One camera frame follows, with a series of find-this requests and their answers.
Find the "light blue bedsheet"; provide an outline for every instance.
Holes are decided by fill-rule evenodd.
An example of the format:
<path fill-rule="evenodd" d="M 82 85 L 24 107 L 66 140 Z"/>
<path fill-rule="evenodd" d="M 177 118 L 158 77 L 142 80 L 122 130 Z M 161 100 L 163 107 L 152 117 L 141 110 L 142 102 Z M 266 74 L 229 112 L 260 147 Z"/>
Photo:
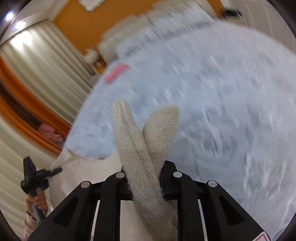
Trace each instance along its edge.
<path fill-rule="evenodd" d="M 109 69 L 117 62 L 130 69 L 96 84 L 65 147 L 109 156 L 114 100 L 128 101 L 140 128 L 175 104 L 180 121 L 167 159 L 195 180 L 218 181 L 276 240 L 296 211 L 296 56 L 259 32 L 216 22 Z"/>

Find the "knit sleeve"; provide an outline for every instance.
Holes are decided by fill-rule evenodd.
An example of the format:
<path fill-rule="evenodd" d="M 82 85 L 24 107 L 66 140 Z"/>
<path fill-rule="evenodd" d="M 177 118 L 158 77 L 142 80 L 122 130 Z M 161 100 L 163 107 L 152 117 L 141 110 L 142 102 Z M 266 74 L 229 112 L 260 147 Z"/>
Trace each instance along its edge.
<path fill-rule="evenodd" d="M 20 237 L 21 241 L 27 241 L 31 233 L 38 227 L 38 223 L 36 220 L 32 219 L 28 214 L 24 218 L 24 233 L 23 236 Z"/>

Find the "orange wall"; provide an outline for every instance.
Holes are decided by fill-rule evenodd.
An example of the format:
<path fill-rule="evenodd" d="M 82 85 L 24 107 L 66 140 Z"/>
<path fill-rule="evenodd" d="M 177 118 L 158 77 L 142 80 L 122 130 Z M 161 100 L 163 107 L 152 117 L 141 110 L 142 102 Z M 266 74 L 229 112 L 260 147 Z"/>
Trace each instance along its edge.
<path fill-rule="evenodd" d="M 93 12 L 87 12 L 77 0 L 70 0 L 54 23 L 83 53 L 96 46 L 101 35 L 121 19 L 140 14 L 160 0 L 107 0 Z M 214 10 L 220 10 L 219 0 L 208 0 Z"/>

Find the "orange curtain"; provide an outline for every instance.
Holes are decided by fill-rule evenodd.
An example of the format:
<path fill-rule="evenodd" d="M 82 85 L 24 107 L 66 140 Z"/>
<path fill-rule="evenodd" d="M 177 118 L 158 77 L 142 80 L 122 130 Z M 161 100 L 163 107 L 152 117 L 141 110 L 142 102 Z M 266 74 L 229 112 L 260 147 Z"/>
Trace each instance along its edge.
<path fill-rule="evenodd" d="M 207 0 L 218 17 L 222 16 L 223 5 L 220 0 Z"/>
<path fill-rule="evenodd" d="M 12 73 L 2 58 L 0 58 L 0 78 L 5 88 L 27 111 L 43 123 L 55 128 L 63 138 L 68 135 L 71 126 L 34 96 Z"/>
<path fill-rule="evenodd" d="M 10 124 L 12 124 L 19 131 L 24 133 L 31 140 L 41 145 L 45 149 L 59 155 L 62 148 L 42 136 L 38 131 L 33 129 L 28 123 L 26 123 L 21 117 L 19 117 L 14 110 L 6 103 L 3 97 L 0 96 L 0 110 L 1 116 Z"/>

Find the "headboard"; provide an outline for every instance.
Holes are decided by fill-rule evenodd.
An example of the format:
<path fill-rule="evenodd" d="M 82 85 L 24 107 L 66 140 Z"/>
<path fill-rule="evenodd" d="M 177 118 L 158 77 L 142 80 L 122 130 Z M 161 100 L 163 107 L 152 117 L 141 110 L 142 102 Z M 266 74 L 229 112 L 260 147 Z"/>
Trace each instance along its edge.
<path fill-rule="evenodd" d="M 166 12 L 180 10 L 190 7 L 197 2 L 201 8 L 212 18 L 216 13 L 207 0 L 166 0 L 155 3 L 152 9 L 141 15 L 131 15 L 121 20 L 112 28 L 102 34 L 102 41 L 98 43 L 97 49 L 106 63 L 116 59 L 115 49 L 125 38 L 145 27 L 152 19 L 163 16 Z"/>

